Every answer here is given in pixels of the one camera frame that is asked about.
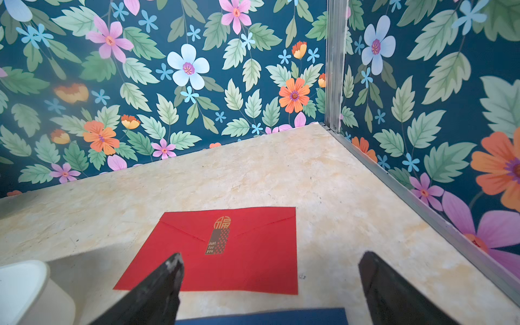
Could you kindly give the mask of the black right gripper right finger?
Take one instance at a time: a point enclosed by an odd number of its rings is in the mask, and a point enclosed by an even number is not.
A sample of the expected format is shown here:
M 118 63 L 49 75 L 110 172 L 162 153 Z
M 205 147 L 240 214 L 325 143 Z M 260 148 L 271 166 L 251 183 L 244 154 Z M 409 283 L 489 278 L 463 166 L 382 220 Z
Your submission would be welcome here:
M 372 251 L 358 264 L 364 296 L 374 324 L 457 324 Z

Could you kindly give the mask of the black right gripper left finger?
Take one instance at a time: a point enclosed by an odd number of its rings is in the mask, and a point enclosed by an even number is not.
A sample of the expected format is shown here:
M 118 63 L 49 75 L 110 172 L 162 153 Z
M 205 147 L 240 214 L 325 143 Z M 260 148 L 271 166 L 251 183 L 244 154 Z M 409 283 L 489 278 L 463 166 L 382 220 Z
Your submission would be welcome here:
M 92 324 L 174 324 L 183 279 L 184 262 L 176 253 Z

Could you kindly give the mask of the white plastic storage box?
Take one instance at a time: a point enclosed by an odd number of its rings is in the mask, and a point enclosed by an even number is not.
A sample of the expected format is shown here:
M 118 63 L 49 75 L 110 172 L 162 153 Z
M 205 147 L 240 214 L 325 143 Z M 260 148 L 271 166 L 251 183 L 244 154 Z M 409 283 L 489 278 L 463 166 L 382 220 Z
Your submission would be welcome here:
M 50 278 L 43 261 L 1 267 L 2 324 L 73 324 L 73 299 Z

